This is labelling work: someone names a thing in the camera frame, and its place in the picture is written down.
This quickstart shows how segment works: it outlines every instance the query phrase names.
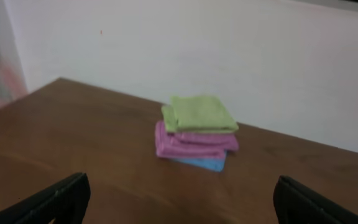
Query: blue towel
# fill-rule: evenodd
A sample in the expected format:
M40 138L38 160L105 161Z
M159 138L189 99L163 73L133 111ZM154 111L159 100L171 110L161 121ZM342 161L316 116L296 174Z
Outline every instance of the blue towel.
M190 164L205 169L213 170L216 172L221 172L224 167L224 161L226 160L227 152L224 152L224 159L172 159L174 161L182 162L185 164Z

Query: tabletop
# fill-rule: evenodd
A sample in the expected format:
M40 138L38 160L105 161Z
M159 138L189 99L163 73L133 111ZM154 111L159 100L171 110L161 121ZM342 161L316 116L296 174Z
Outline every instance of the tabletop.
M278 223L289 175L358 214L358 153L239 125L222 172L155 155L161 104L59 79L0 110L0 210L74 173L83 223Z

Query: green cloth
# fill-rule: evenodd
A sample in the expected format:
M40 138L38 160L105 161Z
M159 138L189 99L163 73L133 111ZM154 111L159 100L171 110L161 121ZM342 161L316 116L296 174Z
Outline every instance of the green cloth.
M232 133L239 127L215 96L171 97L171 106L162 106L167 132Z

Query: blue object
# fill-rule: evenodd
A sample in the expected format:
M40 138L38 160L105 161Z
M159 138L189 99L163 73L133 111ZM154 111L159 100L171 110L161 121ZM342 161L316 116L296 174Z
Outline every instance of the blue object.
M185 164L202 167L205 169L221 172L224 167L224 161L226 160L227 152L224 152L224 159L172 159L174 161L182 162Z

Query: folded cloth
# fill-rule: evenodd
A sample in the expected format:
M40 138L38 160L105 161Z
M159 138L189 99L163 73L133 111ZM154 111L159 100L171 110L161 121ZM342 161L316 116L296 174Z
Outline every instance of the folded cloth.
M239 148L239 143L234 134L173 133L173 136L177 141L184 143L217 146L232 151Z
M213 170L216 172L221 172L223 170L224 161L225 161L225 159L173 159L173 160L185 164Z
M168 134L162 121L155 125L157 156L172 159L224 159L224 149L198 146L195 144L172 144L173 135Z
M171 97L171 106L162 107L168 132L232 133L239 127L215 96Z

